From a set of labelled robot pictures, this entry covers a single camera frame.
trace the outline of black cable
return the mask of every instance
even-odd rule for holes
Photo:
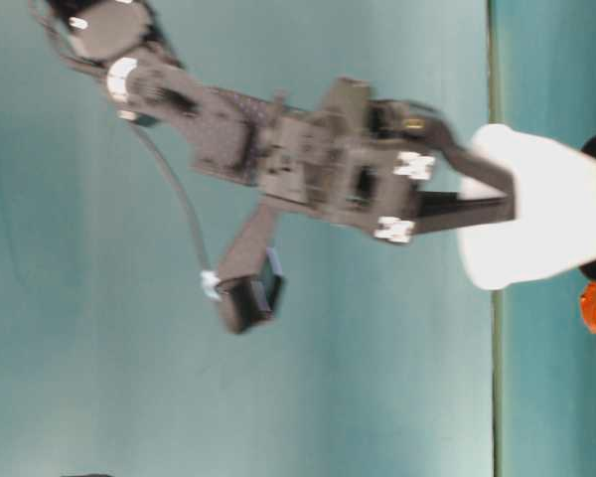
[[[208,257],[208,251],[206,249],[206,243],[203,238],[203,232],[201,230],[201,224],[199,221],[199,215],[190,200],[190,196],[186,192],[183,184],[177,177],[177,174],[170,166],[170,163],[165,158],[165,156],[161,153],[161,151],[157,148],[157,145],[154,141],[150,138],[148,133],[144,131],[143,128],[138,126],[137,124],[128,121],[128,125],[130,129],[137,135],[139,140],[143,143],[144,146],[154,155],[155,161],[161,174],[163,177],[168,181],[168,183],[172,186],[175,194],[177,195],[177,199],[179,200],[182,209],[186,214],[186,219],[188,221],[188,226],[190,227],[190,233],[192,235],[193,245],[195,247],[195,252],[197,254],[197,259],[199,260],[199,264],[203,270],[210,270],[210,259]]]
[[[38,10],[36,0],[28,0],[28,5],[31,16],[42,28],[44,28],[49,44],[58,57],[60,57],[70,69],[96,78],[104,75],[104,69],[102,67],[91,62],[80,60],[75,55],[67,53],[71,50],[71,47],[67,44],[66,39],[60,34],[55,26],[57,18],[53,11],[49,11],[49,14],[44,17]]]
[[[50,11],[45,17],[38,10],[36,0],[28,0],[28,5],[33,18],[45,29],[49,43],[69,68],[94,77],[101,77],[104,75],[104,68],[90,62],[85,62],[84,60],[80,60],[75,56],[66,53],[66,51],[70,51],[71,48],[66,44],[66,40],[55,27],[57,18],[53,11]],[[154,155],[161,174],[177,195],[177,199],[186,215],[199,264],[203,270],[210,270],[210,259],[203,238],[199,216],[188,193],[183,187],[183,184],[148,133],[133,122],[128,122],[128,125],[137,135],[142,144]]]

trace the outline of teal tabletop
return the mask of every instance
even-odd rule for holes
[[[580,148],[596,134],[596,1],[493,3],[497,118]],[[570,272],[502,298],[499,475],[596,477],[596,337],[580,316],[585,285]]]
[[[313,108],[335,77],[369,80],[465,142],[488,119],[482,1],[152,3],[205,83]],[[151,134],[217,259],[256,192]],[[276,244],[277,323],[227,334],[152,157],[25,0],[0,2],[0,477],[491,477],[492,299],[454,235],[397,248],[286,217]]]

